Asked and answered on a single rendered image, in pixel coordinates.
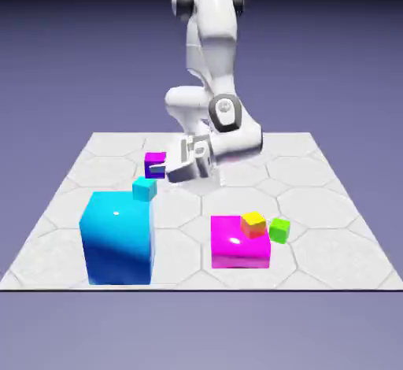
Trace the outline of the large magenta box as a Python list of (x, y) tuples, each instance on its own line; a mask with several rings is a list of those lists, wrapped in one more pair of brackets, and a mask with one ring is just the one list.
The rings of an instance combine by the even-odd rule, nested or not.
[(271, 243), (268, 230), (250, 238), (241, 223), (241, 216), (211, 216), (212, 268), (269, 268)]

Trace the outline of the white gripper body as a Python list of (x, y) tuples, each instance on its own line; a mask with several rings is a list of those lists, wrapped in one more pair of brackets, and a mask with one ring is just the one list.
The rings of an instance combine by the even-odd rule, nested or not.
[(181, 183), (196, 179), (199, 175), (194, 151), (188, 151), (185, 147), (186, 153), (183, 161), (182, 149), (180, 143), (172, 143), (168, 147), (165, 173), (170, 183)]

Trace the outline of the small cyan cube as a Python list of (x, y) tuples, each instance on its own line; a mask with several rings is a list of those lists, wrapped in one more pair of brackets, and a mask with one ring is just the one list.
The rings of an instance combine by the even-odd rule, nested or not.
[(138, 177), (132, 184), (133, 198), (141, 202), (150, 202), (157, 195), (157, 180)]

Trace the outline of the small yellow cube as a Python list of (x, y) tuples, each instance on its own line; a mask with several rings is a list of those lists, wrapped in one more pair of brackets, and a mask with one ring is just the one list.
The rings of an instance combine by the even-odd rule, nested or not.
[(267, 232), (266, 219), (257, 211), (241, 215), (240, 228), (248, 239), (264, 236)]

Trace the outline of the large cyan box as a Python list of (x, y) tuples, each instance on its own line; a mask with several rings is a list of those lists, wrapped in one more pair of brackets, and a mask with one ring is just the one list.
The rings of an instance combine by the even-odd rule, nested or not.
[(150, 201), (130, 191), (95, 191), (79, 230), (89, 283), (150, 284), (155, 255)]

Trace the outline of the small purple cube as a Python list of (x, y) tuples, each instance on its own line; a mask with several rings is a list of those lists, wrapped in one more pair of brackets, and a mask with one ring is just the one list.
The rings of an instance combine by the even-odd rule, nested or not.
[(165, 152), (147, 152), (144, 157), (144, 172), (146, 178), (164, 179), (164, 171), (150, 171), (149, 166), (154, 164), (165, 164)]

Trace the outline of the small green cube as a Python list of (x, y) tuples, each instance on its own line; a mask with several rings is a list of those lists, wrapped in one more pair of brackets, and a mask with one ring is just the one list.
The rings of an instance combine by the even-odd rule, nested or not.
[(274, 218), (269, 224), (268, 235), (271, 242), (285, 244), (290, 234), (290, 221)]

